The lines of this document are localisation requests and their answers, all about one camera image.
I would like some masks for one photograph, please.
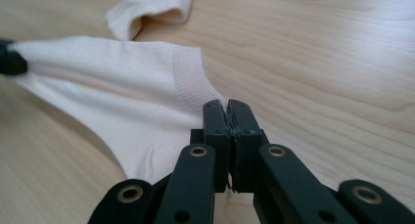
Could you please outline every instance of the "white fabric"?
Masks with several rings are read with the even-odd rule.
[[[28,61],[10,79],[89,127],[128,178],[155,183],[170,173],[202,105],[224,98],[211,86],[199,48],[91,37],[19,42]]]
[[[148,16],[162,22],[187,21],[192,0],[118,0],[107,12],[107,24],[116,39],[133,39]]]

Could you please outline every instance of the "light wood surface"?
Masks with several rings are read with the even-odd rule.
[[[0,0],[0,37],[111,38],[115,2]],[[137,40],[202,47],[219,92],[323,184],[367,180],[415,211],[415,0],[194,0],[187,23],[145,20]],[[104,143],[4,78],[0,99],[0,223],[86,223],[125,179]],[[258,222],[234,197],[215,223]]]

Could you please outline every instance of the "wooden table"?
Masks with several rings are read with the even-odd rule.
[[[0,36],[111,38],[115,2],[0,0]],[[219,92],[323,184],[367,180],[415,211],[415,0],[194,0],[187,23],[145,20],[137,40],[202,47]],[[4,78],[0,99],[0,222],[86,223],[125,179],[106,145]],[[250,198],[217,196],[215,223],[257,223]]]

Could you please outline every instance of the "screw hole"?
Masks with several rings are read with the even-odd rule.
[[[375,190],[365,186],[355,186],[351,190],[353,194],[363,202],[370,204],[379,204],[382,202],[382,197]]]
[[[326,210],[320,210],[318,212],[318,216],[321,218],[321,220],[328,222],[328,223],[335,223],[336,222],[336,216]]]
[[[119,202],[129,203],[139,200],[143,196],[143,189],[137,185],[126,186],[118,192]]]
[[[268,152],[275,157],[283,157],[286,154],[284,149],[279,147],[270,147],[268,148]]]
[[[208,153],[208,150],[202,147],[196,147],[190,150],[190,155],[193,157],[203,157]]]
[[[180,210],[174,214],[174,220],[178,223],[185,223],[190,220],[190,214],[188,211]]]

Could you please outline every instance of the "black clip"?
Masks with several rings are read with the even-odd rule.
[[[27,61],[15,51],[9,51],[10,40],[0,40],[0,73],[18,75],[27,72]]]

